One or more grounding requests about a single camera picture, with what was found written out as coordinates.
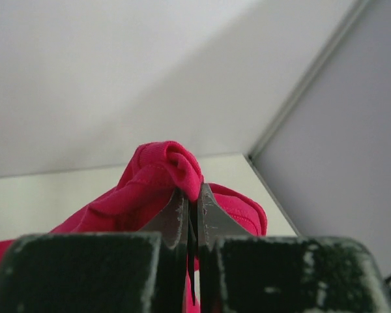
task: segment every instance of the crumpled cloth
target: crumpled cloth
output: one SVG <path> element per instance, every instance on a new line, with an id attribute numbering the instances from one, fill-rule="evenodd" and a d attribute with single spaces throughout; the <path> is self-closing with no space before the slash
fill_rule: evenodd
<path id="1" fill-rule="evenodd" d="M 196 158 L 181 144 L 147 143 L 136 149 L 116 187 L 50 232 L 137 231 L 168 203 L 175 187 L 197 201 L 203 181 Z M 219 205 L 243 228 L 254 235 L 266 234 L 267 218 L 258 203 L 224 186 L 211 183 L 210 187 Z M 0 260 L 12 242 L 0 241 Z M 190 288 L 186 302 L 187 312 L 199 312 L 199 304 L 192 305 Z"/>

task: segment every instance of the table surface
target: table surface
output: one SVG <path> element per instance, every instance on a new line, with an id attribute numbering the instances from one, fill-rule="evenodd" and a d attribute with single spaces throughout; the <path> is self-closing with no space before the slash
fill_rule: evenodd
<path id="1" fill-rule="evenodd" d="M 259 203 L 270 236 L 296 235 L 276 202 L 241 154 L 198 158 L 205 181 Z M 0 178 L 0 240 L 47 232 L 117 184 L 125 166 Z"/>

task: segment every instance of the red cloth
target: red cloth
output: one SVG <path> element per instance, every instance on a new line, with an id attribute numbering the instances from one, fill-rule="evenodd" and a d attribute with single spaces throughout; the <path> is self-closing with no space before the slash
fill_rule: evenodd
<path id="1" fill-rule="evenodd" d="M 141 145 L 118 185 L 74 213 L 52 233 L 84 231 L 136 231 L 181 188 L 190 201 L 199 195 L 203 175 L 196 158 L 177 142 Z M 254 235 L 265 235 L 267 218 L 261 206 L 226 187 L 210 184 L 219 205 Z M 0 260 L 12 241 L 0 241 Z M 187 298 L 188 312 L 199 312 Z"/>

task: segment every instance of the gray panel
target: gray panel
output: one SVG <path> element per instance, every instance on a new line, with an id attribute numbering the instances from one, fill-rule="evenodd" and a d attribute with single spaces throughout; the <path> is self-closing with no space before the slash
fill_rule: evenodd
<path id="1" fill-rule="evenodd" d="M 391 271 L 391 1 L 375 1 L 254 160 L 304 235 L 344 235 Z"/>

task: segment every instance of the cloth fold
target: cloth fold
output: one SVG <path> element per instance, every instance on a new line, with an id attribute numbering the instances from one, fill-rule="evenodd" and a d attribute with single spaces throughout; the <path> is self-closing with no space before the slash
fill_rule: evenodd
<path id="1" fill-rule="evenodd" d="M 139 146 L 116 187 L 101 195 L 57 226 L 52 233 L 137 231 L 169 201 L 175 187 L 192 202 L 204 181 L 199 164 L 177 142 Z M 265 235 L 267 218 L 253 200 L 224 186 L 210 184 L 218 204 L 254 235 Z M 0 241 L 0 259 L 13 241 Z M 187 298 L 188 312 L 199 312 Z"/>

